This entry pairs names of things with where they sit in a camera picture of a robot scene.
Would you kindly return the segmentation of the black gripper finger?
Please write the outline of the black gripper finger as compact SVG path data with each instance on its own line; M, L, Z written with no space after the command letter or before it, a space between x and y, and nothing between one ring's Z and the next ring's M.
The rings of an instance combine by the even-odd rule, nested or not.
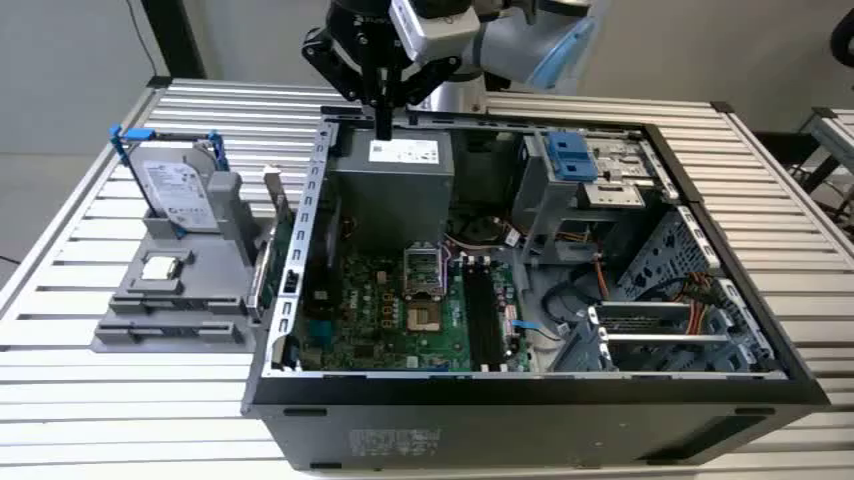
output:
M335 40L327 28L308 31L301 54L327 82L349 101L359 101L373 110L375 138L384 139L384 95L380 70L375 63L368 35L357 30L353 38L356 71L335 50Z
M429 61L405 80L401 67L392 64L387 69L383 92L383 139L392 138L393 111L405 105L420 103L439 85L459 69L461 59L451 56Z

